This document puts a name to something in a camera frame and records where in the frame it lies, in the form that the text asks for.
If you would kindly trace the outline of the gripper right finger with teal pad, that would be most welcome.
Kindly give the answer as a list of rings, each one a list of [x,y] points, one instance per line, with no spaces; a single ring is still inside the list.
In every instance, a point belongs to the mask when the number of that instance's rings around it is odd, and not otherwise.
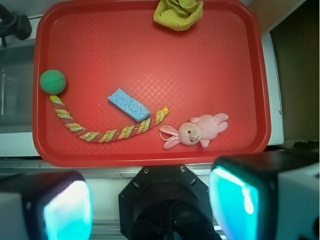
[[[221,156],[209,176],[213,215],[230,240],[317,240],[319,176],[317,152]]]

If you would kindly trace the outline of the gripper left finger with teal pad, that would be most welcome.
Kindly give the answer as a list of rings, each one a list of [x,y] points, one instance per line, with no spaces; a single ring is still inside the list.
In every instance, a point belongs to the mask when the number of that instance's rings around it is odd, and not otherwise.
[[[2,240],[88,240],[93,216],[91,187],[77,171],[0,179]]]

